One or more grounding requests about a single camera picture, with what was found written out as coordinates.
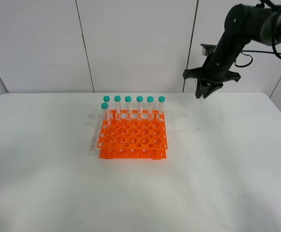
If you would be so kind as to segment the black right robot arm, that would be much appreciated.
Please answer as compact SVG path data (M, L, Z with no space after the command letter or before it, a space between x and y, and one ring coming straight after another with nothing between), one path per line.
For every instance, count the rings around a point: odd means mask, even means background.
M230 71L237 57L248 55L245 45L255 41L272 48L271 53L281 59L276 49L281 44L281 5L263 0L255 6L235 5L228 12L224 32L217 45L203 44L206 60L202 67L185 69L184 79L195 79L196 98L207 98L228 81L238 82L239 73Z

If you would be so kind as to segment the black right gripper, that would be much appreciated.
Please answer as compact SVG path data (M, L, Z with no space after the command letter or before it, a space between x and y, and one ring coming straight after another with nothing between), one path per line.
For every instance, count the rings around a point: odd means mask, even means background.
M211 44L201 46L203 54L207 57L205 63L200 68L185 70L183 78L197 79L195 96L206 99L210 94L221 89L224 82L240 80L240 74L229 69L241 52L241 47Z

